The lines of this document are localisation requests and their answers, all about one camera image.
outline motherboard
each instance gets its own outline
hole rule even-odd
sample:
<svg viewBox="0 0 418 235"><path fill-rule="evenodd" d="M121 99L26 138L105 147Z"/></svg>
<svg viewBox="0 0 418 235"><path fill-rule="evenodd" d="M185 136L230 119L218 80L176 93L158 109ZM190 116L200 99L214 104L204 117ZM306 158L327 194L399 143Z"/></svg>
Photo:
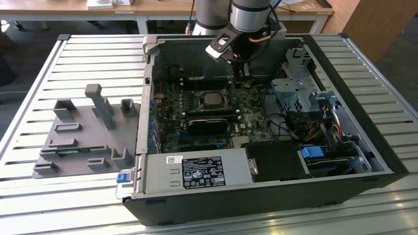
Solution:
<svg viewBox="0 0 418 235"><path fill-rule="evenodd" d="M264 113L264 86L188 90L182 84L154 86L161 152L241 148L274 136Z"/></svg>

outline metal slatted table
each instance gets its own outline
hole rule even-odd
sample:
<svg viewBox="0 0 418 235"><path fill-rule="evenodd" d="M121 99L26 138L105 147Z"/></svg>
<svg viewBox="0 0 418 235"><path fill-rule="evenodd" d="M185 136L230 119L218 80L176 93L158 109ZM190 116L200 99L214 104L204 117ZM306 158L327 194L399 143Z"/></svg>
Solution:
<svg viewBox="0 0 418 235"><path fill-rule="evenodd" d="M343 205L146 227L116 197L117 173L33 179L57 99L93 105L89 83L117 104L142 100L141 35L74 35L58 41L0 142L0 234L415 234L418 227L418 116L351 39L314 36L412 174ZM324 71L320 78L331 90Z"/></svg>

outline white table leg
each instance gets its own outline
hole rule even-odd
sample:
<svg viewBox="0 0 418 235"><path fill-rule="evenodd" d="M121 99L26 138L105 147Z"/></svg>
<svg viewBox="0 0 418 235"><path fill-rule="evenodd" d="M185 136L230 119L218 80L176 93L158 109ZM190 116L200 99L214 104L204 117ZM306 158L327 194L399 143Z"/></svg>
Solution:
<svg viewBox="0 0 418 235"><path fill-rule="evenodd" d="M149 34L149 27L148 27L148 16L137 16L137 24L138 24L138 30L140 34Z"/></svg>
<svg viewBox="0 0 418 235"><path fill-rule="evenodd" d="M318 15L317 20L313 24L310 33L318 34L323 32L327 23L328 23L329 15Z"/></svg>

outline gray base plate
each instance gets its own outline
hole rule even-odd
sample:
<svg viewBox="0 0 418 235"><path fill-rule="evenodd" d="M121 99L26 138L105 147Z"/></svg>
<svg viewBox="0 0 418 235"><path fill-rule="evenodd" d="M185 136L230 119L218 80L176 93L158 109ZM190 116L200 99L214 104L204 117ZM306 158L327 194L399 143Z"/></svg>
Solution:
<svg viewBox="0 0 418 235"><path fill-rule="evenodd" d="M82 125L82 131L73 131L66 133L58 133L55 127L58 124L63 124L59 118L55 119L53 129L46 141L43 149L50 148L49 143L51 140L65 140L77 139L79 147L101 146L107 145L110 149L118 150L118 153L124 155L124 148L126 147L134 160L133 164L128 166L132 168L136 162L136 143L137 143L137 131L140 116L124 117L120 105L113 105L114 116L117 128L107 130L105 123L101 118L97 117L93 108L94 106L78 107L77 111L73 111L74 120L71 122L78 122ZM141 110L141 105L136 104L137 110ZM105 158L109 167L98 167L91 169L89 167L89 159ZM111 153L109 154L94 154L94 153L74 153L65 154L62 157L49 158L47 160L41 157L37 161L38 164L46 162L54 162L59 166L58 172L46 172L39 174L34 171L34 178L50 178L61 176L74 176L74 175L87 175L97 173L110 173L120 172L121 168L117 167L116 162L111 160Z"/></svg>

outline barcode sticker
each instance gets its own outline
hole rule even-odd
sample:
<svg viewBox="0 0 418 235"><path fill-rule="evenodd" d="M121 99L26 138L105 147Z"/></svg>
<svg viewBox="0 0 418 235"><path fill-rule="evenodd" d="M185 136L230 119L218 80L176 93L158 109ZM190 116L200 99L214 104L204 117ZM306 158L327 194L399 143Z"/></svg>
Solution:
<svg viewBox="0 0 418 235"><path fill-rule="evenodd" d="M168 164L182 163L182 159L184 159L184 156L169 156L168 157Z"/></svg>
<svg viewBox="0 0 418 235"><path fill-rule="evenodd" d="M116 11L117 14L134 14L134 11Z"/></svg>

